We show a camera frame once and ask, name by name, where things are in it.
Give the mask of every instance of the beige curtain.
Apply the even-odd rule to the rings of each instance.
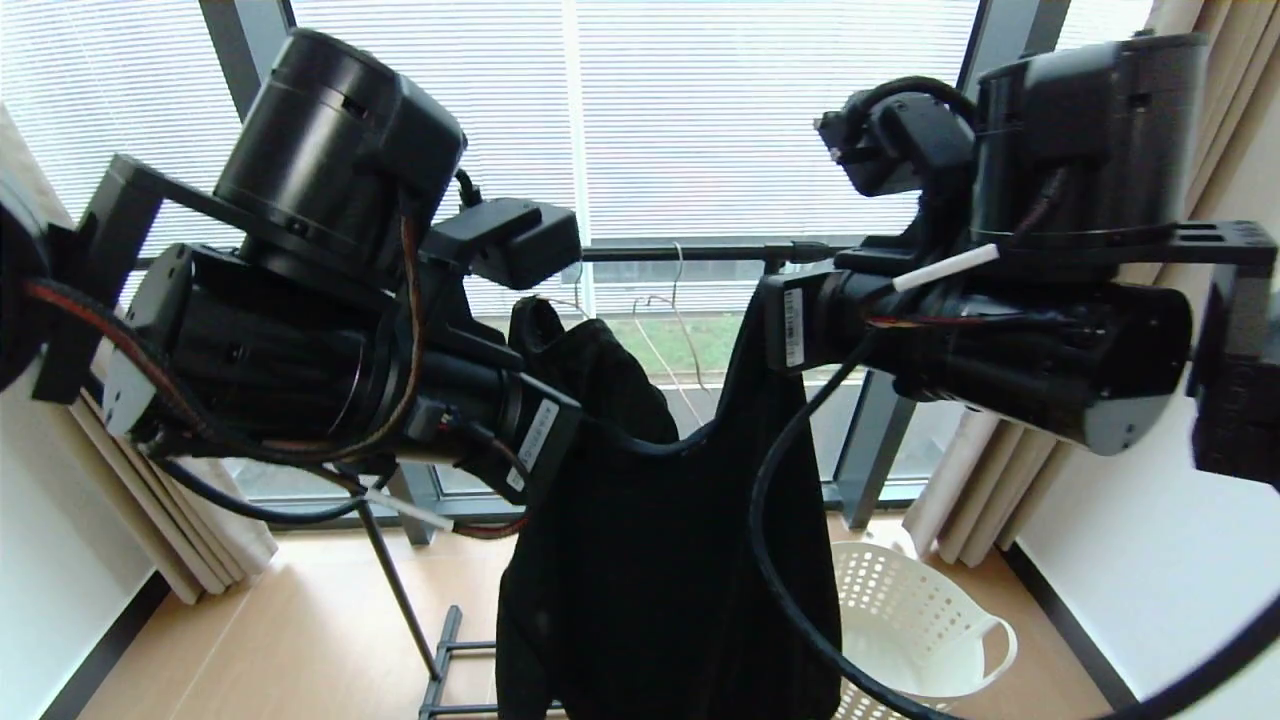
[[[1280,85],[1280,9],[1253,0],[1157,0],[1148,27],[1160,35],[1202,32],[1210,40],[1199,137],[1185,208],[1215,218],[1222,188],[1256,132],[1251,118]],[[1174,268],[1134,264],[1120,281],[1152,284]],[[1061,473],[1071,446],[1052,436],[966,411],[920,498],[904,519],[918,552],[974,566],[992,546],[1007,548]]]
[[[76,227],[3,102],[0,167],[26,186],[46,218]],[[106,158],[102,167],[106,168]],[[102,368],[102,363],[95,363],[95,373],[101,373]],[[15,386],[12,389],[17,392],[20,388]],[[108,434],[102,410],[87,393],[82,393],[81,401],[69,409],[51,411],[77,452],[99,455],[78,459],[82,465],[101,465],[105,460],[114,470],[86,473],[84,482],[101,491],[169,582],[174,594],[184,602],[196,602],[206,592],[221,593],[266,568],[276,546],[265,524],[233,515],[191,495],[129,445]],[[220,461],[184,460],[183,465],[205,482],[239,496]]]

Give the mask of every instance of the basket handle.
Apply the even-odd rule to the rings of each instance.
[[[987,685],[998,680],[1000,676],[1004,675],[1005,671],[1009,670],[1009,667],[1014,664],[1014,660],[1018,659],[1018,633],[1014,632],[1014,626],[1010,625],[1009,621],[1005,620],[1004,618],[991,615],[991,624],[987,625],[987,628],[982,632],[980,637],[987,637],[987,633],[996,629],[996,626],[1005,628],[1005,634],[1009,635],[1009,652],[1005,653],[1005,659],[1000,662],[1000,666],[992,670],[989,675],[983,678],[982,683],[978,683],[978,687],[970,691],[969,694],[986,689]]]

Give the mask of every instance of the white plastic basket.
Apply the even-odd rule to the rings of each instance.
[[[844,655],[872,678],[916,701],[946,710],[1009,670],[1018,635],[928,565],[863,542],[831,546],[840,588]],[[986,674],[983,637],[1009,634],[1009,653]],[[840,720],[901,717],[845,680]]]

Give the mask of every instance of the wooden floor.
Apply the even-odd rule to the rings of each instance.
[[[833,541],[855,539],[836,516],[829,525]],[[896,518],[873,521],[872,534],[882,544],[906,544],[901,533]],[[453,603],[465,612],[461,639],[492,639],[498,577],[513,541],[448,536],[413,548],[403,533],[390,530],[388,542],[429,642]],[[988,611],[1007,619],[1019,639],[1009,674],[952,712],[1052,720],[1107,710],[998,556],[974,570],[945,569]],[[1004,641],[993,642],[991,655],[1002,656],[997,646]],[[364,533],[294,533],[282,537],[271,568],[251,585],[195,607],[170,596],[81,717],[413,720],[425,688],[426,670]],[[493,698],[492,660],[457,660],[445,701]]]

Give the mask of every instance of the white label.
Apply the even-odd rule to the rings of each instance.
[[[556,415],[559,415],[559,405],[556,405],[550,400],[543,400],[543,404],[538,406],[538,413],[534,413],[534,421],[529,424],[529,432],[525,433],[525,442],[520,443],[520,452],[516,454],[520,461],[529,468],[529,471],[534,471],[534,465],[538,462],[538,455],[543,451],[543,445],[547,442],[547,436],[552,432],[552,425],[556,424]],[[507,484],[516,488],[516,491],[525,489],[525,478],[520,477],[520,473],[512,468],[507,473]]]
[[[804,290],[796,287],[782,293],[783,334],[787,368],[804,364]]]

